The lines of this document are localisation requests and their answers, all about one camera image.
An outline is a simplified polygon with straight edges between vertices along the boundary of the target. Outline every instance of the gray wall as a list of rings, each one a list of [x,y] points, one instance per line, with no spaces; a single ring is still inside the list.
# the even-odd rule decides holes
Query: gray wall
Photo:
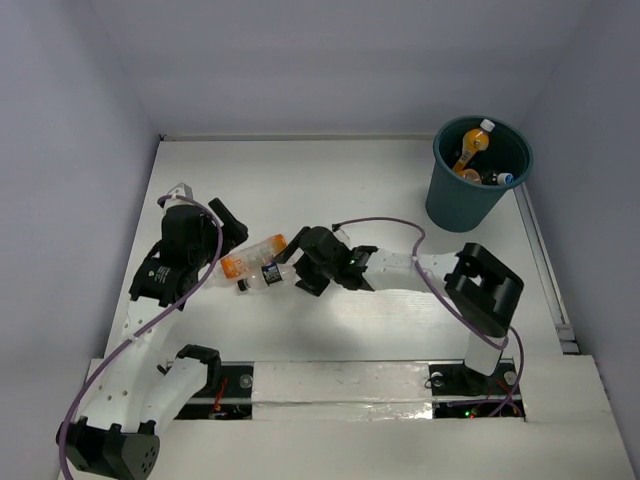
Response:
[[[163,133],[520,123],[590,0],[92,0]]]
[[[2,2],[0,477],[53,478],[102,353],[157,136],[82,1]]]
[[[578,341],[640,473],[640,1],[596,0],[523,124],[528,182]]]

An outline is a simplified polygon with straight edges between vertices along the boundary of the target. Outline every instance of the teal trash bin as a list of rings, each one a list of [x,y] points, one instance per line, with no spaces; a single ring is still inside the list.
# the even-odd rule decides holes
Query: teal trash bin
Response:
[[[489,134],[489,148],[476,153],[468,167],[511,173],[515,180],[508,185],[471,183],[451,169],[461,150],[462,137],[485,118],[496,125]],[[427,194],[427,213],[436,225],[450,232],[468,232],[477,227],[507,190],[527,179],[533,165],[529,142],[515,128],[491,117],[451,120],[436,135],[433,154],[436,163]]]

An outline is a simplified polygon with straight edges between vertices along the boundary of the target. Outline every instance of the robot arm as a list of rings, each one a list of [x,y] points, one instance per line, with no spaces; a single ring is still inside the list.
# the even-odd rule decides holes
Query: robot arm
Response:
[[[430,292],[416,268],[443,296],[448,296],[476,332],[501,344],[524,288],[522,280],[488,250],[467,243],[458,253],[444,255],[399,254],[375,246],[350,249],[324,227],[303,228],[276,258],[284,263],[302,250],[295,263],[303,290],[319,296],[333,280],[349,290],[388,289]],[[493,374],[502,351],[476,333],[469,336],[465,365],[485,376]]]
[[[119,343],[133,344],[115,358],[98,380],[95,394],[81,406],[65,438],[66,456],[85,472],[125,480],[146,479],[159,453],[158,435],[195,393],[215,391],[220,382],[217,350],[187,345],[172,367],[166,363],[165,339],[184,303],[163,321],[145,325],[177,303],[198,282],[199,271],[220,249],[226,255],[247,238],[219,199],[209,203],[222,226],[223,244],[202,209],[185,200],[191,189],[180,184],[163,205],[162,238],[142,262],[129,291],[131,300]]]

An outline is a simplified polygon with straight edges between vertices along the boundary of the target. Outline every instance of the white table surface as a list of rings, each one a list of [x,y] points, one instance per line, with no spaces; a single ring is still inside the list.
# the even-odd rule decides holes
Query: white table surface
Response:
[[[422,252],[477,242],[524,280],[513,325],[526,350],[527,422],[282,421],[278,414],[176,421],[161,438],[152,479],[633,479],[592,359],[562,355],[514,195],[475,230],[445,232],[424,209],[433,162],[431,144],[421,141],[162,142],[107,349],[115,347],[133,274],[160,237],[156,199],[178,182],[203,203],[220,197],[249,227],[248,244],[275,233],[292,238],[305,225],[396,216],[426,228]],[[347,232],[354,246],[399,252],[416,238],[384,223]],[[168,346],[211,346],[224,361],[459,359],[467,343],[466,330],[433,296],[414,292],[334,286],[315,298],[298,289],[239,296],[212,288],[190,299],[183,315]]]
[[[156,199],[184,181],[202,203],[223,200],[249,227],[247,245],[276,233],[290,239],[305,225],[374,215],[424,226],[423,253],[480,243],[524,280],[513,325],[527,352],[561,355],[513,193],[475,230],[446,232],[424,207],[433,162],[428,141],[162,142],[107,348],[115,347],[133,275],[160,238]],[[391,223],[345,230],[354,246],[398,252],[410,251],[417,238],[413,229]],[[415,360],[462,358],[467,337],[432,295],[333,285],[320,298],[298,289],[256,296],[239,296],[235,288],[203,290],[189,300],[169,341],[176,349],[194,342],[212,346],[224,361]]]

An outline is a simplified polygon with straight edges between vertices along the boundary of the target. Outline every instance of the bottle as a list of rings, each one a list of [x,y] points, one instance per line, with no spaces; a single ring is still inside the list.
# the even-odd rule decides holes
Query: bottle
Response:
[[[278,265],[270,263],[238,282],[238,289],[241,292],[247,290],[266,290],[276,285],[293,285],[296,279],[296,270],[291,265]]]
[[[224,276],[230,279],[246,275],[251,270],[271,263],[275,256],[287,246],[282,235],[274,235],[251,247],[230,253],[220,259]]]
[[[466,181],[471,183],[482,183],[480,174],[472,168],[467,168],[459,173],[459,175]]]
[[[453,166],[453,171],[460,173],[467,166],[467,163],[479,151],[484,151],[489,147],[489,132],[495,128],[495,124],[486,118],[480,122],[480,128],[474,128],[465,133],[462,138],[462,155]]]
[[[495,169],[482,172],[480,177],[482,178],[482,183],[485,185],[509,185],[515,180],[515,177],[510,173]]]

